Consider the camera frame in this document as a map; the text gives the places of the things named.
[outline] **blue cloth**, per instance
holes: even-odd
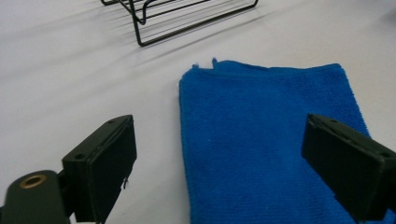
[[[301,156],[307,113],[368,135],[342,67],[213,65],[179,86],[191,224],[354,223]]]

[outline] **white table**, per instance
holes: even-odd
[[[7,186],[105,121],[134,115],[138,159],[108,223],[189,223],[178,81],[213,57],[261,66],[340,63],[372,137],[396,149],[396,2],[260,0],[140,48],[131,18],[99,0],[0,1],[0,204]]]

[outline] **black wire rack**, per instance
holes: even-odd
[[[254,8],[259,0],[101,0],[132,15],[137,43],[147,45]]]

